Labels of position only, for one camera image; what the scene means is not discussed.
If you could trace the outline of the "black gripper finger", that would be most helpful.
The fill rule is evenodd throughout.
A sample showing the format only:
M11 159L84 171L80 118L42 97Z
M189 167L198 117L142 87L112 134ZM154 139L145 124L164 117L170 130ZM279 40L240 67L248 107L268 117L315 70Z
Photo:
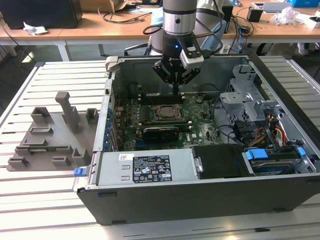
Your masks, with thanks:
M176 75L176 83L175 83L175 94L176 95L178 94L180 85L188 84L192 79L194 79L200 73L200 71L201 71L200 68L193 68L193 69L191 69L190 72L188 72L184 76L180 72L177 73L177 75Z
M167 73L163 68L161 63L156 63L153 66L153 70L157 73L157 75L162 79L163 82L172 85L172 94L177 94L177 85L176 85L176 74L172 71Z

